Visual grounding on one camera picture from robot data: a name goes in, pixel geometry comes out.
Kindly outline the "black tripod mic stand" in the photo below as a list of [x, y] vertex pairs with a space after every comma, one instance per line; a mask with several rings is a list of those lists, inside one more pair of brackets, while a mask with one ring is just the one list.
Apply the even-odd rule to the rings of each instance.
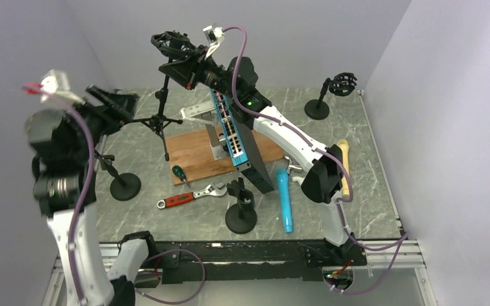
[[[190, 40], [186, 33], [177, 31], [165, 31], [162, 34], [155, 34], [151, 37], [151, 43], [168, 58], [168, 64], [176, 60], [184, 59], [194, 47], [191, 46]], [[164, 115], [165, 105], [168, 97], [168, 84], [170, 77], [166, 76], [163, 87], [155, 92], [155, 98], [159, 101], [158, 112], [151, 117], [133, 119], [132, 123], [141, 123], [148, 127], [152, 132], [159, 136], [163, 143], [165, 161], [170, 160], [165, 140], [164, 129], [172, 123], [181, 125], [182, 119], [171, 119]]]

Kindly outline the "black round-base mic stand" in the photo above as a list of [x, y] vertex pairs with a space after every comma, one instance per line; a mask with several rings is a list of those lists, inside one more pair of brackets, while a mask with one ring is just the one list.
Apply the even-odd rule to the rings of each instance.
[[100, 168], [106, 171], [113, 181], [110, 184], [110, 194], [118, 201], [128, 201], [133, 199], [141, 190], [142, 183], [140, 178], [133, 173], [120, 174], [113, 166], [115, 156], [102, 155], [97, 150], [95, 158], [100, 162]]

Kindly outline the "blue microphone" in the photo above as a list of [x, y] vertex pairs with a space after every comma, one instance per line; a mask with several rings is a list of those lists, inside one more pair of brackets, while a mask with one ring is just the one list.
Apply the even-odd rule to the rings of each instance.
[[282, 224], [285, 233], [293, 232], [293, 218], [288, 188], [289, 175], [284, 168], [278, 168], [275, 172], [276, 183], [281, 206]]

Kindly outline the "black stand of green microphone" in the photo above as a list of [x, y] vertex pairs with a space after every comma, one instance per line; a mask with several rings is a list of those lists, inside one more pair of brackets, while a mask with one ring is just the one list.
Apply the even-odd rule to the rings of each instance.
[[238, 235], [244, 235], [254, 229], [257, 223], [254, 194], [244, 185], [244, 179], [239, 177], [226, 185], [227, 192], [236, 199], [225, 214], [227, 228]]

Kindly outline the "beige microphone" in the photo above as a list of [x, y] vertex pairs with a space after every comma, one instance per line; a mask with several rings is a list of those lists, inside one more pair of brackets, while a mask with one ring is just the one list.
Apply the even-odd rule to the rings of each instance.
[[[345, 140], [345, 139], [340, 139], [338, 140], [337, 142], [337, 146], [341, 149], [341, 152], [342, 152], [342, 164], [343, 166], [345, 167], [345, 170], [347, 172], [347, 174], [349, 175], [350, 174], [350, 171], [349, 171], [349, 157], [348, 157], [348, 153], [349, 153], [349, 149], [350, 149], [350, 146], [348, 144], [348, 142]], [[350, 188], [349, 188], [349, 185], [348, 185], [348, 180], [346, 178], [342, 178], [342, 195], [345, 197], [345, 198], [349, 198], [350, 197]]]

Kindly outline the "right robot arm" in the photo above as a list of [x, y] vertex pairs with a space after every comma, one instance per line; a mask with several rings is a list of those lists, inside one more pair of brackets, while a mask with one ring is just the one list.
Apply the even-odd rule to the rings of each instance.
[[234, 58], [227, 68], [204, 56], [162, 64], [159, 72], [187, 90], [202, 84], [230, 98], [234, 118], [249, 129], [268, 137], [298, 162], [306, 172], [300, 182], [303, 194], [319, 206], [323, 234], [330, 244], [327, 259], [340, 265], [351, 255], [351, 229], [342, 202], [343, 181], [349, 173], [343, 153], [336, 144], [327, 146], [307, 135], [285, 116], [257, 88], [258, 75], [249, 57]]

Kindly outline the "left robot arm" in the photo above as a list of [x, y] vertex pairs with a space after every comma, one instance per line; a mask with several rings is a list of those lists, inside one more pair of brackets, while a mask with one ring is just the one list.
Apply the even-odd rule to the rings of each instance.
[[68, 305], [134, 305], [138, 271], [158, 258], [148, 231], [126, 235], [105, 268], [96, 227], [97, 145], [133, 119], [139, 96], [87, 88], [94, 105], [66, 85], [26, 84], [28, 94], [51, 101], [24, 129], [34, 151], [33, 196], [61, 258]]

